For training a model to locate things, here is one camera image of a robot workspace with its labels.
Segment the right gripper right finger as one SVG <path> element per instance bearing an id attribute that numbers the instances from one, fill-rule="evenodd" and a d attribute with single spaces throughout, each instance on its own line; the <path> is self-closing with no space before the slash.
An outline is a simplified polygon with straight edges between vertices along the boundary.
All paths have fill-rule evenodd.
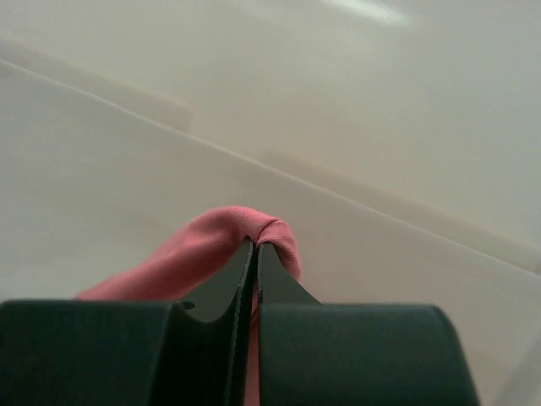
<path id="1" fill-rule="evenodd" d="M 430 304 L 323 304 L 263 244 L 258 259 L 264 405 L 476 405 L 455 327 Z"/>

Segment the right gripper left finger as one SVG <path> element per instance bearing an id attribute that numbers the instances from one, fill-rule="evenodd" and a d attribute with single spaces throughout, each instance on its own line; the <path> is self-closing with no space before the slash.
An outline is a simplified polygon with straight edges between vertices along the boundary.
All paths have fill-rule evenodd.
<path id="1" fill-rule="evenodd" d="M 253 270 L 244 240 L 180 299 L 3 302 L 2 404 L 241 404 Z"/>

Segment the pink t shirt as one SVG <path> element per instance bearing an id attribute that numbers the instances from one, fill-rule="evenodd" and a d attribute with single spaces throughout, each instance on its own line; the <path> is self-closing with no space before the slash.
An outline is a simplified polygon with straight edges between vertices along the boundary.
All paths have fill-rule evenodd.
<path id="1" fill-rule="evenodd" d="M 287 273 L 300 282 L 302 267 L 291 229 L 277 217 L 245 206 L 223 206 L 194 218 L 136 267 L 76 295 L 83 300 L 174 300 L 228 263 L 246 238 L 273 244 Z"/>

